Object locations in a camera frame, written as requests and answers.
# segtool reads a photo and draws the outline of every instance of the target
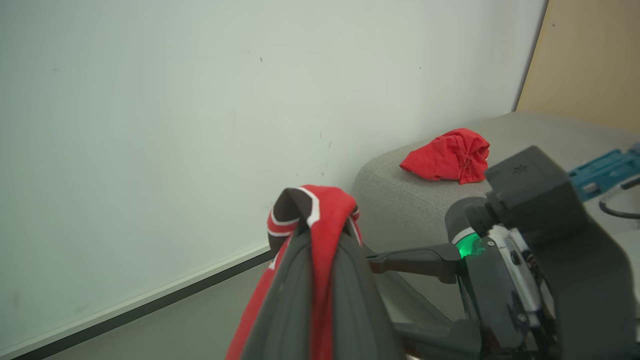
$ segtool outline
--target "cable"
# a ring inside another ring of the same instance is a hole
[[[631,181],[627,181],[626,183],[623,183],[622,185],[620,185],[620,189],[616,189],[617,191],[611,192],[609,196],[603,197],[600,200],[600,202],[598,203],[598,205],[600,205],[600,210],[602,210],[604,213],[607,213],[613,217],[640,219],[640,213],[625,213],[622,211],[613,210],[613,209],[610,209],[606,203],[606,200],[610,199],[613,195],[617,194],[618,192],[621,192],[623,190],[629,190],[632,187],[637,185],[640,185],[640,177],[637,177]]]

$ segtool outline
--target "white baseboard trim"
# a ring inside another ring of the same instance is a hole
[[[192,285],[198,281],[213,276],[219,272],[227,270],[233,266],[236,266],[244,261],[247,261],[255,256],[261,255],[269,251],[269,245],[261,245],[247,250],[241,254],[238,254],[232,258],[226,259],[219,263],[213,264],[203,270],[193,273],[189,276],[183,277],[179,280],[173,281],[170,284],[162,286],[158,289],[142,294],[131,300],[125,301],[121,304],[112,306],[108,309],[95,313],[93,315],[82,318],[78,321],[72,322],[63,327],[59,327],[55,330],[49,331],[45,334],[37,336],[33,339],[19,343],[10,348],[0,351],[0,360],[10,360],[15,357],[26,354],[30,351],[36,350],[40,347],[48,345],[54,341],[63,339],[71,334],[75,334],[79,331],[85,330],[91,326],[114,318],[120,314],[124,314],[132,309],[148,304],[156,299],[171,294],[177,290],[183,289],[189,285]]]

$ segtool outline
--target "red fabric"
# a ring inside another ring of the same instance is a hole
[[[412,151],[400,164],[423,179],[458,179],[460,184],[484,180],[489,143],[469,129],[455,129]]]
[[[357,211],[355,200],[339,188],[305,185],[294,190],[298,191],[297,195],[300,195],[300,190],[302,190],[312,199],[313,203],[311,209],[301,210],[301,218],[307,222],[311,229],[311,249],[314,267],[312,328],[310,332],[312,360],[330,360],[333,357],[332,285],[330,281],[333,257],[342,228],[349,219],[353,220],[358,234],[358,241],[362,244],[360,230],[355,224],[359,212]],[[278,198],[274,208],[289,200],[289,198],[284,199],[285,195],[286,191]],[[236,360],[241,357],[244,343],[251,332],[262,302],[271,287],[273,278],[288,248],[289,240],[291,239],[290,234],[297,226],[297,219],[293,221],[276,219],[274,213],[276,211],[272,209],[267,221],[270,237],[287,234],[288,237],[262,275],[262,278],[260,278],[251,300],[244,310],[240,326],[229,346],[227,360]]]

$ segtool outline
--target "gray fabric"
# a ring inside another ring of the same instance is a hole
[[[607,129],[555,115],[509,113],[468,125],[489,141],[489,166],[537,145],[565,169],[571,169],[615,148],[628,149],[640,135]],[[457,181],[426,181],[400,169],[406,155],[440,134],[381,155],[362,167],[353,195],[362,212],[364,242],[374,251],[433,245],[447,241],[444,215],[451,204],[484,195],[486,182],[459,185]],[[413,274],[403,277],[450,319],[464,312],[458,287]]]

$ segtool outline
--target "black cable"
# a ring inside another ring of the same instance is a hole
[[[640,185],[640,177],[637,177],[631,181],[627,181],[626,183],[620,185],[620,188],[622,190],[629,190],[634,186]],[[600,202],[598,203],[598,205],[600,205],[600,210],[602,210],[604,213],[607,213],[613,217],[618,217],[618,218],[631,218],[631,219],[640,219],[640,213],[625,213],[622,211],[618,211],[618,210],[612,210],[607,206],[607,203],[604,201],[604,199],[600,200]]]

